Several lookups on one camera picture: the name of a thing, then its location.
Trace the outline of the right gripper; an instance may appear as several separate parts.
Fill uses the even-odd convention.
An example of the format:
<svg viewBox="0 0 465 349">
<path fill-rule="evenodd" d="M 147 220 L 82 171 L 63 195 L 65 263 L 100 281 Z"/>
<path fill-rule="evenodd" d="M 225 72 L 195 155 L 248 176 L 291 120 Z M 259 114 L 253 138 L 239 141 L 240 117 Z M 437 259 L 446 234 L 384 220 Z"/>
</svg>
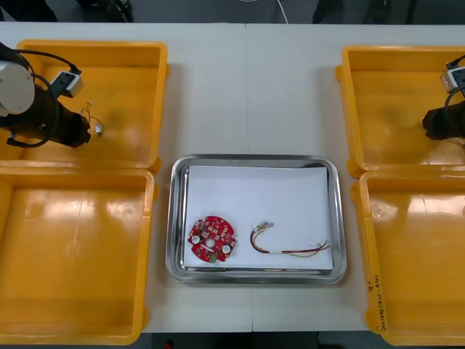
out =
<svg viewBox="0 0 465 349">
<path fill-rule="evenodd" d="M 423 118 L 423 128 L 431 140 L 464 139 L 464 107 L 430 110 Z"/>
</svg>

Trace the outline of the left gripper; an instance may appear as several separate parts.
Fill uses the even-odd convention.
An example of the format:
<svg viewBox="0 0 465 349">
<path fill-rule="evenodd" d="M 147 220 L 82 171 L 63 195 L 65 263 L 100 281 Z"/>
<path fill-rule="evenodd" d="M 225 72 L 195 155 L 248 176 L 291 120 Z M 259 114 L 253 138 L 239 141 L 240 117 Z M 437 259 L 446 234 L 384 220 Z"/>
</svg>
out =
<svg viewBox="0 0 465 349">
<path fill-rule="evenodd" d="M 80 113 L 60 107 L 60 117 L 54 141 L 71 148 L 77 148 L 91 139 L 90 125 Z"/>
</svg>

